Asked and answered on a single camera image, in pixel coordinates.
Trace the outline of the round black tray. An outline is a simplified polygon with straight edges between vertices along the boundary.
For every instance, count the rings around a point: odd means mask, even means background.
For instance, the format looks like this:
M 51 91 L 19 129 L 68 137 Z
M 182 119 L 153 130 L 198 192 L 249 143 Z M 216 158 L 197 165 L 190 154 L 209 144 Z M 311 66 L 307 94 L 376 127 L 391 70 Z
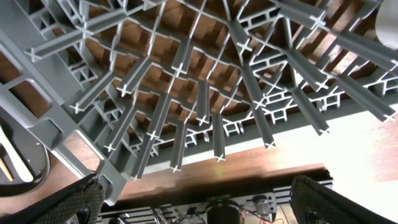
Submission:
M 1 109 L 1 127 L 33 176 L 33 181 L 24 182 L 2 147 L 1 159 L 12 175 L 13 181 L 1 172 L 1 197 L 29 194 L 40 188 L 47 180 L 50 172 L 49 154 L 46 148 L 4 109 Z

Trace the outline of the white plastic fork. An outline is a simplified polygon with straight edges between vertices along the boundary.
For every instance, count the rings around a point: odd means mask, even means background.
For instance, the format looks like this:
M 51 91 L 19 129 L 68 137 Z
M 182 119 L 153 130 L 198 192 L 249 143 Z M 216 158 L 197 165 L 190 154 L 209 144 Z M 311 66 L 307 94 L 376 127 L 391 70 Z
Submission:
M 27 168 L 24 161 L 21 159 L 21 157 L 15 150 L 14 146 L 11 144 L 10 140 L 8 139 L 2 128 L 1 128 L 1 144 L 5 148 L 21 180 L 24 182 L 32 182 L 34 180 L 32 173 Z

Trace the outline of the wooden chopstick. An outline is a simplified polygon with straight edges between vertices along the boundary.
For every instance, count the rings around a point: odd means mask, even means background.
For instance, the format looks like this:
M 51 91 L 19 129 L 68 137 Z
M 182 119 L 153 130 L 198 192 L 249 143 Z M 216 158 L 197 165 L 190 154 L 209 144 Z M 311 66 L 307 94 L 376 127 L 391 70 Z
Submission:
M 4 161 L 1 158 L 0 158 L 0 168 L 4 172 L 4 174 L 6 175 L 8 180 L 10 182 L 12 182 L 14 180 L 14 178 L 13 178 L 12 174 L 10 173 L 9 169 L 7 168 L 6 164 L 4 163 Z

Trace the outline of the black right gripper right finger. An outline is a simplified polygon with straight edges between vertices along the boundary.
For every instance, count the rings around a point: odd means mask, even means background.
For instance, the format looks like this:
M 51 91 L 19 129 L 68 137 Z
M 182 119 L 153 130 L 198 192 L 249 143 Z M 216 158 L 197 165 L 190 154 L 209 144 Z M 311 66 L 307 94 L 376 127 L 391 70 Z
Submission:
M 299 224 L 393 224 L 305 175 L 293 179 L 290 206 Z

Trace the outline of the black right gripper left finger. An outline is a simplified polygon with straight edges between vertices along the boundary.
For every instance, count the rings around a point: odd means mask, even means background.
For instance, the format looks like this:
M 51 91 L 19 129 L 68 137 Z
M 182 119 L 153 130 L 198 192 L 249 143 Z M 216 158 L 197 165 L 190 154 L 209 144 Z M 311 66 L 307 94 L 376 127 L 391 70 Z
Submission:
M 1 218 L 15 223 L 96 223 L 104 202 L 98 174 L 90 174 L 33 205 Z

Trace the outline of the pink bowl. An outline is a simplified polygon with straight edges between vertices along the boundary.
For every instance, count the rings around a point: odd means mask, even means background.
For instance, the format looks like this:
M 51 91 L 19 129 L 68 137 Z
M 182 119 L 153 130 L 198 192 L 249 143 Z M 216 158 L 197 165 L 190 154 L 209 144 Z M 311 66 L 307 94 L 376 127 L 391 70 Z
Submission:
M 397 50 L 397 0 L 383 0 L 375 22 L 376 36 L 386 47 Z

